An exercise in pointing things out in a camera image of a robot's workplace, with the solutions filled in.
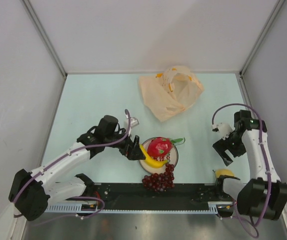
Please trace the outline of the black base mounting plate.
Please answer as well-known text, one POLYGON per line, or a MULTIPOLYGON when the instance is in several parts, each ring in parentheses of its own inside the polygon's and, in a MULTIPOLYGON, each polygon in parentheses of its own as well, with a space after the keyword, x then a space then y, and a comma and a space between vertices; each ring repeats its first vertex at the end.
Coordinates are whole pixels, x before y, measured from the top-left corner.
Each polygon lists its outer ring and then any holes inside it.
POLYGON ((163 192, 148 190, 142 183, 96 183, 82 199, 99 194, 105 210, 192 211, 204 210, 208 203, 224 205, 232 197, 212 183, 176 183, 163 192))

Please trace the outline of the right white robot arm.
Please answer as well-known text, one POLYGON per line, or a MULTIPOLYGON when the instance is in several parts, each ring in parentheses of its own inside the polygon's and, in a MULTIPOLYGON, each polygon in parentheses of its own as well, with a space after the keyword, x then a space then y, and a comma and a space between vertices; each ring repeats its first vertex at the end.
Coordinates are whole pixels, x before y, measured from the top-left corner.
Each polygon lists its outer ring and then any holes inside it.
POLYGON ((250 179, 243 183, 224 170, 216 172, 214 195, 220 201, 236 201, 238 213, 258 219, 278 220, 287 203, 287 183, 278 176, 268 148, 267 127, 248 110, 234 113, 234 125, 212 124, 220 139, 212 147, 226 166, 247 155, 250 179))

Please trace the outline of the red fake dragon fruit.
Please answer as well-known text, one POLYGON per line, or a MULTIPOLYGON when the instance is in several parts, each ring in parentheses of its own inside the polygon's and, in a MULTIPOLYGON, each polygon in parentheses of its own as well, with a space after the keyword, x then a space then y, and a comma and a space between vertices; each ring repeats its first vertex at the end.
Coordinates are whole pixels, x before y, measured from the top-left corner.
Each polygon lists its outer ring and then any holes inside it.
POLYGON ((155 137, 149 143, 147 153, 150 157, 163 157, 166 156, 173 147, 182 145, 185 141, 185 138, 172 139, 166 137, 155 137))

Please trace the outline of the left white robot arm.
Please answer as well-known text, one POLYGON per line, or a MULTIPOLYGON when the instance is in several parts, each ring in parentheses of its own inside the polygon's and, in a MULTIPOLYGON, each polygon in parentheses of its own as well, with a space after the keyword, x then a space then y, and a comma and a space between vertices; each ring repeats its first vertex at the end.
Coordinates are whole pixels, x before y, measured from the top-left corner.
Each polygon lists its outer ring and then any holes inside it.
POLYGON ((75 175, 71 181, 58 179, 78 165, 91 160, 105 148, 114 148, 130 161, 144 160, 138 135, 131 136, 132 128, 139 125, 129 111, 126 122, 120 127, 116 117, 105 115, 98 125, 81 134, 62 155, 31 171, 19 170, 13 178, 8 200, 19 212, 16 217, 28 221, 39 218, 48 206, 64 200, 88 200, 94 194, 94 182, 84 173, 75 175))

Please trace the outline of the aluminium corner post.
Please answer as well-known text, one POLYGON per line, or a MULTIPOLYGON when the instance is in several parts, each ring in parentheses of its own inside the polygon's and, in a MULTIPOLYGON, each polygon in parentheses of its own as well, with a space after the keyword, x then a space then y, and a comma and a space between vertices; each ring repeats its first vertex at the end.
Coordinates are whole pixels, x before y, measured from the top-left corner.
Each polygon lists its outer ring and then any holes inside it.
POLYGON ((62 64, 62 61, 60 60, 57 51, 55 50, 54 45, 52 44, 40 18, 38 17, 38 14, 36 10, 34 9, 32 3, 30 0, 21 0, 20 1, 23 5, 23 8, 25 9, 27 15, 29 16, 33 26, 35 27, 41 41, 43 42, 46 50, 48 51, 50 57, 52 58, 56 68, 62 75, 63 79, 67 79, 67 72, 62 64))
POLYGON ((249 66, 251 65, 254 57, 256 56, 258 50, 260 49, 261 45, 263 44, 264 40, 266 39, 270 29, 273 27, 275 21, 277 20, 282 8, 287 3, 287 0, 277 0, 271 13, 269 14, 265 24, 263 25, 262 30, 260 31, 253 47, 251 48, 244 64, 242 65, 239 75, 243 78, 245 73, 247 72, 249 66))

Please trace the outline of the right aluminium corner post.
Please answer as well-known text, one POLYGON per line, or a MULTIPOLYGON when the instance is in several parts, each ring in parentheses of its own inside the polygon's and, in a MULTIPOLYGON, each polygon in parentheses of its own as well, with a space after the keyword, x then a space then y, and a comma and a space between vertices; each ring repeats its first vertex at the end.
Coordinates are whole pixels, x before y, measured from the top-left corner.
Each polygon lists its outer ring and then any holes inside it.
POLYGON ((270 29, 273 27, 275 21, 277 20, 282 8, 287 3, 287 0, 277 0, 271 13, 269 14, 265 24, 263 25, 262 30, 260 31, 253 47, 251 48, 244 64, 242 65, 239 75, 243 78, 245 73, 247 72, 249 66, 251 65, 254 57, 256 56, 258 50, 260 49, 261 45, 263 44, 264 40, 266 39, 270 29))

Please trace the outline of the dark red fake grapes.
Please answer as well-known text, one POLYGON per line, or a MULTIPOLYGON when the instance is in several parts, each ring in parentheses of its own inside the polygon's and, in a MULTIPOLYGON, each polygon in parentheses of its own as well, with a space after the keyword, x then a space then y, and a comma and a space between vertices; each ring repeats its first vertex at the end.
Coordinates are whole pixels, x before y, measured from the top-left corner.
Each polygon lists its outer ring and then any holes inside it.
POLYGON ((174 164, 167 163, 165 165, 164 172, 145 175, 141 180, 143 187, 146 190, 159 193, 166 192, 169 189, 173 189, 175 187, 174 169, 174 164))

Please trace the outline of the yellow fake lemon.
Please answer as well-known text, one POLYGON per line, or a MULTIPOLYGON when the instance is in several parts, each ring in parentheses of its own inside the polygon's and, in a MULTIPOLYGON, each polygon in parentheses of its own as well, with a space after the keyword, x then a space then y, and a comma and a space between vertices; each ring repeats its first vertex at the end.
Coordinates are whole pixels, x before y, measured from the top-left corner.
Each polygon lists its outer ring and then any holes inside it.
POLYGON ((234 173, 226 168, 221 168, 213 171, 215 174, 215 177, 218 179, 221 176, 228 176, 228 177, 235 177, 234 173))

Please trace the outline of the left aluminium corner post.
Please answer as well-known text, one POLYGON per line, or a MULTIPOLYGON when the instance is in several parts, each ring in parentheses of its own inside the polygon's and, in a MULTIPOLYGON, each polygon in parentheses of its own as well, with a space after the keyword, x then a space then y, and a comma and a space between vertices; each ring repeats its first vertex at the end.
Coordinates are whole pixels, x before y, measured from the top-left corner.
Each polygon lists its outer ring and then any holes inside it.
POLYGON ((20 1, 23 5, 23 8, 25 9, 27 15, 29 16, 33 26, 35 27, 41 41, 43 42, 46 50, 48 51, 50 57, 52 58, 56 68, 62 75, 63 79, 67 79, 67 72, 62 64, 62 61, 60 60, 57 51, 55 50, 54 45, 52 44, 40 18, 38 17, 38 14, 36 10, 34 9, 32 3, 30 0, 21 0, 20 1))

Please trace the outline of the white printed round plate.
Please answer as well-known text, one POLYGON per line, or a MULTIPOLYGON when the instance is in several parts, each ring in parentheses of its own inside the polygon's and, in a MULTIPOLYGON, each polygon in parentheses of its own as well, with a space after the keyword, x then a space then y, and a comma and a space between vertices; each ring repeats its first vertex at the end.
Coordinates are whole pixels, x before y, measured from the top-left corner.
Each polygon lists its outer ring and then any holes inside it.
MULTIPOLYGON (((148 146, 153 139, 154 138, 151 137, 142 143, 145 150, 148 149, 148 146)), ((179 160, 179 153, 178 153, 177 147, 174 146, 167 155, 161 156, 161 157, 152 157, 152 158, 154 159, 155 162, 159 163, 159 162, 167 161, 169 164, 172 164, 172 165, 174 165, 174 167, 176 167, 178 160, 179 160)), ((149 164, 146 163, 145 160, 140 160, 139 164, 149 174, 155 174, 155 173, 160 174, 166 170, 165 164, 159 168, 151 167, 149 164)))

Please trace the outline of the yellow fake banana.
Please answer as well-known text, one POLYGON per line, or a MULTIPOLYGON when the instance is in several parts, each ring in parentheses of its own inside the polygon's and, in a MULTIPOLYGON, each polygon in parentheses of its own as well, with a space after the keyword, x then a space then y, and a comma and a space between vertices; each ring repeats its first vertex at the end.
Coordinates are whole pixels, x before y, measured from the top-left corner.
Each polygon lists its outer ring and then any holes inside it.
POLYGON ((152 157, 149 156, 149 154, 147 153, 146 149, 144 148, 144 146, 142 144, 139 145, 145 159, 144 161, 152 168, 158 169, 163 167, 164 165, 166 165, 168 163, 167 160, 163 160, 163 161, 157 161, 155 159, 153 159, 152 157))

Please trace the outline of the translucent orange plastic bag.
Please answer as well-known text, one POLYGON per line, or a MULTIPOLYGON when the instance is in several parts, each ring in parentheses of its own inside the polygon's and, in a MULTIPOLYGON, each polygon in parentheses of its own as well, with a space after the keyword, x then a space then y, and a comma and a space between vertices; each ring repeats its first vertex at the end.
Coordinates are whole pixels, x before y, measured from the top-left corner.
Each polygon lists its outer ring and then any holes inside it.
POLYGON ((140 76, 138 84, 144 105, 160 122, 188 110, 205 90, 184 65, 171 66, 154 76, 140 76))

